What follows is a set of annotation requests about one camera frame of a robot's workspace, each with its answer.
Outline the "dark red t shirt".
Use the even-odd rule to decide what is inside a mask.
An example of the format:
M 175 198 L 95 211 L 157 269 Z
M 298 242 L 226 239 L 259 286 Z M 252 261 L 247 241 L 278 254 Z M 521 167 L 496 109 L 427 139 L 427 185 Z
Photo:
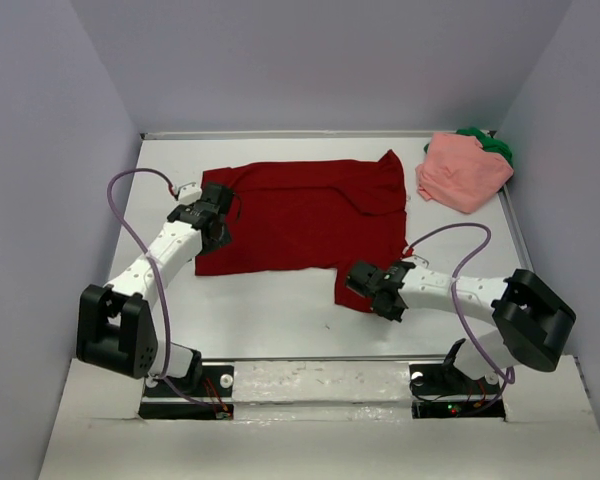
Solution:
M 335 304 L 368 313 L 345 278 L 358 261 L 387 268 L 407 248 L 407 191 L 393 151 L 377 161 L 257 162 L 207 170 L 239 197 L 231 243 L 195 260 L 198 276 L 333 269 Z

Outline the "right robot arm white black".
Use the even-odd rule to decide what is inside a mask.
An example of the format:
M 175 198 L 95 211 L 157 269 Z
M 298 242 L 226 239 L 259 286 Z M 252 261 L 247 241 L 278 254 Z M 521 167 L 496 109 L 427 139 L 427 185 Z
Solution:
M 476 380 L 525 366 L 557 369 L 576 321 L 575 312 L 534 272 L 517 269 L 505 278 L 452 276 L 399 261 L 382 270 L 356 263 L 346 287 L 371 301 L 376 315 L 402 321 L 408 310 L 454 313 L 494 328 L 480 337 L 466 333 L 450 348 L 440 368 L 442 384 L 462 392 Z

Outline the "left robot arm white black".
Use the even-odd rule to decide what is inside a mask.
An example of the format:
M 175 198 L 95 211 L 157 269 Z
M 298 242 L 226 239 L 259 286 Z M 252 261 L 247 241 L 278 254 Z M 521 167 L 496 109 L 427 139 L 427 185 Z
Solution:
M 160 340 L 152 310 L 166 306 L 166 287 L 189 262 L 231 242 L 226 217 L 235 198 L 230 188 L 216 183 L 193 188 L 129 267 L 105 285 L 82 292 L 80 361 L 133 379 L 161 381 L 181 395 L 199 388 L 201 353 L 172 342 L 169 320 Z

